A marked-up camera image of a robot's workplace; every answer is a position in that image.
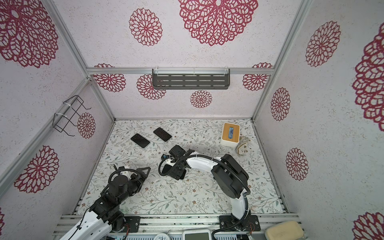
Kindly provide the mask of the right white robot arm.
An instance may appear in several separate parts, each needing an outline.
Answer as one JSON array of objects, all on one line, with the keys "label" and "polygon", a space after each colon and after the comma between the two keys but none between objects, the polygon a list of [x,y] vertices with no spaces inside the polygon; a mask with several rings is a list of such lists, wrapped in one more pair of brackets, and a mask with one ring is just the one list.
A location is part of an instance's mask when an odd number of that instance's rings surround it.
[{"label": "right white robot arm", "polygon": [[243,221],[247,217],[249,214],[247,196],[251,193],[248,187],[249,175],[231,155],[212,158],[194,150],[185,151],[176,145],[168,154],[161,156],[158,172],[161,176],[183,180],[187,169],[211,173],[220,189],[231,200],[232,217],[236,221]]}]

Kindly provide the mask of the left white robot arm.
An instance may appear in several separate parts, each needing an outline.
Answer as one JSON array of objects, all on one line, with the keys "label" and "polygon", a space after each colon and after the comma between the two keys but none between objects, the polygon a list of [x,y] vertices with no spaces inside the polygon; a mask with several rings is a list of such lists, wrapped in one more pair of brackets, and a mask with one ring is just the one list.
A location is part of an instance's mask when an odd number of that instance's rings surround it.
[{"label": "left white robot arm", "polygon": [[100,197],[61,239],[104,240],[110,232],[123,230],[125,215],[120,205],[141,190],[150,171],[150,167],[136,170],[120,167],[112,172]]}]

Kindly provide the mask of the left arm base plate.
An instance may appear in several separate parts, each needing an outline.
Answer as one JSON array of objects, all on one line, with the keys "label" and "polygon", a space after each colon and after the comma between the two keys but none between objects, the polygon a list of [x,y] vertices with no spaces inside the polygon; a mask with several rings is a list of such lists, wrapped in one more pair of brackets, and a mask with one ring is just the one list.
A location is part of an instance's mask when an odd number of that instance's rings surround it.
[{"label": "left arm base plate", "polygon": [[140,216],[124,216],[122,233],[137,233],[140,227]]}]

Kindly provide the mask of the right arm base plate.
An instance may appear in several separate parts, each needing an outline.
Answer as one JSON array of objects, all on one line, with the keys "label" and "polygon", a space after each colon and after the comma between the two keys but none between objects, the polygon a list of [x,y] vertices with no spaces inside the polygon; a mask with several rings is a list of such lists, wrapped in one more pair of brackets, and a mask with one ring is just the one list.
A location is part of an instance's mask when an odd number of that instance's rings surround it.
[{"label": "right arm base plate", "polygon": [[232,215],[219,216],[220,229],[224,229],[224,232],[258,232],[261,230],[259,219],[256,215],[248,215],[245,220],[235,226],[239,222]]}]

